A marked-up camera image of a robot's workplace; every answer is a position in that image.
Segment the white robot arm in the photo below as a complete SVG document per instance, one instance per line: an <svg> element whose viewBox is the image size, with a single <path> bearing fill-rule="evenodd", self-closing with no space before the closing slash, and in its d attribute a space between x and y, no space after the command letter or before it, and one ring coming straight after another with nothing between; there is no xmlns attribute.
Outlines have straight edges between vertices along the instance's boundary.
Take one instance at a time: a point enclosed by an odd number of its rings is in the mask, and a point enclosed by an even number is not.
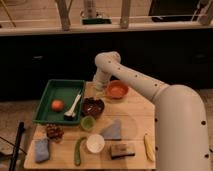
<svg viewBox="0 0 213 171"><path fill-rule="evenodd" d="M95 57L93 83L103 90L116 77L155 106L158 171L211 171L208 124L200 95L185 85L169 85L121 64L115 52Z"/></svg>

